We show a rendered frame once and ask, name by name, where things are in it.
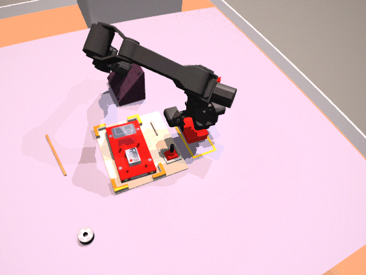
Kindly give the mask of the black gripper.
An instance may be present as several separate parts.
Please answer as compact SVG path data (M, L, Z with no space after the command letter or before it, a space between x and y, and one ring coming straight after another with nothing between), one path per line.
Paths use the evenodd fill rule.
M218 115L223 115L226 112L226 107L220 104L216 104L211 101L209 103L204 101L195 101L191 99L189 95L187 95L187 97L188 99L187 101L185 101L186 110L179 111L176 106L164 109L164 117L169 127L173 128L175 126L179 126L181 131L183 132L184 125L186 125L184 122L184 118L189 117L188 114L191 107L203 108L204 105L208 104L209 111L211 110L213 113L217 112Z

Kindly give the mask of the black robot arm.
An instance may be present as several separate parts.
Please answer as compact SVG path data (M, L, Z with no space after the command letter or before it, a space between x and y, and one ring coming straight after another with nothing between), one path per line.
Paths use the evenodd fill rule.
M123 39L119 51L111 45L115 32ZM184 90L195 101L211 101L231 108L236 96L236 88L217 82L219 76L215 71L201 64L181 65L141 46L135 39L125 37L114 25L92 23L82 50L93 59L91 64L96 69L109 74L111 71L118 73L120 79L124 78L133 63L172 80L177 88ZM188 115L192 117L195 130L209 129L219 118L217 112L209 111L208 104L203 108L191 107Z

